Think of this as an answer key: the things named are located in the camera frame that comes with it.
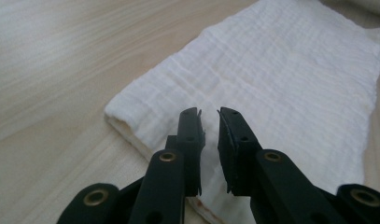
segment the wood grain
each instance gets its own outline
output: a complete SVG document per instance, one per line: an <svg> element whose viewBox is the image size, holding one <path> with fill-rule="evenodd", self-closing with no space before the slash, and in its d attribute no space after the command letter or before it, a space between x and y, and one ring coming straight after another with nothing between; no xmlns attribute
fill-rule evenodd
<svg viewBox="0 0 380 224"><path fill-rule="evenodd" d="M0 1L0 223L54 223L84 187L125 187L146 161L104 121L108 101L205 27L255 0ZM329 7L364 26L380 17ZM380 79L365 155L380 190ZM186 223L204 223L187 207Z"/></svg>

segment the folded cloth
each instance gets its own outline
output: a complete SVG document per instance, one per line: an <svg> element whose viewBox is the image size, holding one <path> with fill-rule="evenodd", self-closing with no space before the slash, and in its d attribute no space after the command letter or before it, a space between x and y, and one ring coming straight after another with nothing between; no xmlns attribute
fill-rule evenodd
<svg viewBox="0 0 380 224"><path fill-rule="evenodd" d="M380 73L380 29L358 27L312 0L260 0L206 28L106 106L109 122L149 159L178 115L203 110L203 195L212 223L254 223L249 199L226 194L218 113L242 113L260 144L288 154L318 187L363 182L362 154Z"/></svg>

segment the wooden surface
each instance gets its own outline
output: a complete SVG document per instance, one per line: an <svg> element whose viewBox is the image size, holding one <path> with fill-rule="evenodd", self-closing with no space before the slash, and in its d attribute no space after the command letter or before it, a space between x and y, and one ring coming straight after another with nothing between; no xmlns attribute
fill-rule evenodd
<svg viewBox="0 0 380 224"><path fill-rule="evenodd" d="M146 161L104 120L108 101L205 27L254 0L0 1L0 223L55 223L84 187L123 188ZM380 17L328 1L364 27ZM380 78L365 155L380 190ZM204 223L187 207L186 223Z"/></svg>

